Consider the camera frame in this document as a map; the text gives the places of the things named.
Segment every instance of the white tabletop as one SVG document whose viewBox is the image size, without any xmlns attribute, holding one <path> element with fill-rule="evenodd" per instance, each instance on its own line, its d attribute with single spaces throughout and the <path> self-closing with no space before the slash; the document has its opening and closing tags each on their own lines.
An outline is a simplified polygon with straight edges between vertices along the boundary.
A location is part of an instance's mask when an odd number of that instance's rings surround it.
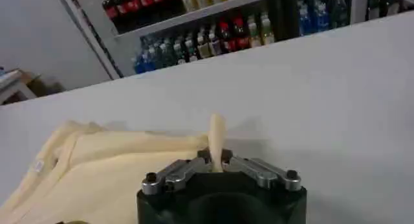
<svg viewBox="0 0 414 224">
<path fill-rule="evenodd" d="M 412 223 L 414 14 L 0 107 L 0 200 L 52 131 L 206 131 L 300 172 L 309 223 Z"/>
</svg>

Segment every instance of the red bottle cap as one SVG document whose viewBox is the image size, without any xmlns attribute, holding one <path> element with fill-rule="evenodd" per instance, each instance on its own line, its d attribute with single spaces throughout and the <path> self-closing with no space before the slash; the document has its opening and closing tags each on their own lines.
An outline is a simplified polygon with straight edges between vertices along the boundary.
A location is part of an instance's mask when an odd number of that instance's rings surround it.
<svg viewBox="0 0 414 224">
<path fill-rule="evenodd" d="M 228 24 L 225 23 L 224 21 L 220 22 L 220 28 L 222 29 L 228 29 Z"/>
<path fill-rule="evenodd" d="M 242 27 L 243 26 L 243 20 L 241 18 L 235 18 L 234 19 L 234 23 L 238 26 L 238 27 Z"/>
</svg>

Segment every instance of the blue bottle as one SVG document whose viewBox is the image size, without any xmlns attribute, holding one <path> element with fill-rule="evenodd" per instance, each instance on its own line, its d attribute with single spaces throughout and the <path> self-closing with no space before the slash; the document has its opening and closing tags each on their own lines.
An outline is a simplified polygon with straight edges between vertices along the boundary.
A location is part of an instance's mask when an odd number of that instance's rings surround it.
<svg viewBox="0 0 414 224">
<path fill-rule="evenodd" d="M 142 61 L 141 55 L 137 56 L 136 58 L 132 58 L 131 61 L 133 62 L 134 70 L 137 74 L 142 74 L 146 72 L 144 66 L 140 62 Z"/>
<path fill-rule="evenodd" d="M 318 32 L 329 30 L 329 15 L 325 3 L 319 3 L 316 8 L 316 30 Z"/>
<path fill-rule="evenodd" d="M 309 17 L 307 7 L 304 6 L 299 11 L 299 30 L 301 36 L 312 34 L 312 21 Z"/>
<path fill-rule="evenodd" d="M 151 58 L 149 57 L 148 50 L 145 50 L 142 53 L 141 58 L 142 58 L 142 66 L 144 66 L 144 69 L 146 70 L 146 72 L 154 71 L 155 69 L 157 69 L 154 63 L 151 61 Z"/>
</svg>

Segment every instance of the yellow fabric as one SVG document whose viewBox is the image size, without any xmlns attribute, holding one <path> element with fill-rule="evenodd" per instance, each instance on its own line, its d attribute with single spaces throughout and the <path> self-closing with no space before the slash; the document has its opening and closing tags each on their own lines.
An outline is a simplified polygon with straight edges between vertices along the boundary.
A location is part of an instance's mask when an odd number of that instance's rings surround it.
<svg viewBox="0 0 414 224">
<path fill-rule="evenodd" d="M 0 223 L 135 224 L 136 193 L 145 174 L 192 159 L 207 146 L 206 135 L 168 137 L 68 122 L 52 134 L 0 208 Z"/>
</svg>

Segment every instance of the fabric label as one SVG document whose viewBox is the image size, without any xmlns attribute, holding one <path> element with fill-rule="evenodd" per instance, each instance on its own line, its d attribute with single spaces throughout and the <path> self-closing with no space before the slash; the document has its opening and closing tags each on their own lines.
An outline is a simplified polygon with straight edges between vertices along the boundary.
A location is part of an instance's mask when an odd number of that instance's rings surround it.
<svg viewBox="0 0 414 224">
<path fill-rule="evenodd" d="M 45 165 L 45 162 L 42 160 L 38 160 L 33 164 L 33 170 L 37 173 L 40 173 Z"/>
</svg>

